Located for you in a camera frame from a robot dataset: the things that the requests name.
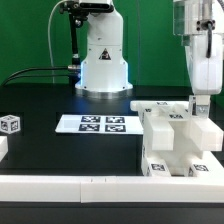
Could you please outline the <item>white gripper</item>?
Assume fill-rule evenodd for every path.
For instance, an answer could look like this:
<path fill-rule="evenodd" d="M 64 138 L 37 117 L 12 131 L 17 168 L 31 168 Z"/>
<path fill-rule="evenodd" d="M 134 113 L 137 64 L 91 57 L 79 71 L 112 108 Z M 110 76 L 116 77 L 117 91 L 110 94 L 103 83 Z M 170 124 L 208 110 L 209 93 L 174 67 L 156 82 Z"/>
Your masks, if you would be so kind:
<path fill-rule="evenodd" d="M 196 115 L 209 117 L 210 96 L 221 92 L 223 84 L 223 46 L 222 36 L 212 35 L 211 56 L 208 51 L 207 35 L 189 35 L 184 42 L 186 64 L 192 87 L 196 96 Z"/>

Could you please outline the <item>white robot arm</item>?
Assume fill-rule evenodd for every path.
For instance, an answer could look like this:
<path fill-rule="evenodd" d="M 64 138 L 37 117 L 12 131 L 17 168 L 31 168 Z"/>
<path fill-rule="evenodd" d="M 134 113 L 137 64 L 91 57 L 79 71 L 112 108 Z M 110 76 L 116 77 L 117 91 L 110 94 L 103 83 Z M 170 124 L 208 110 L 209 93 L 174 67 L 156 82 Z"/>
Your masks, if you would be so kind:
<path fill-rule="evenodd" d="M 78 0 L 89 23 L 77 90 L 109 97 L 132 89 L 122 55 L 123 18 L 113 0 Z M 224 0 L 173 0 L 173 33 L 182 37 L 192 92 L 191 113 L 206 117 L 223 84 Z"/>

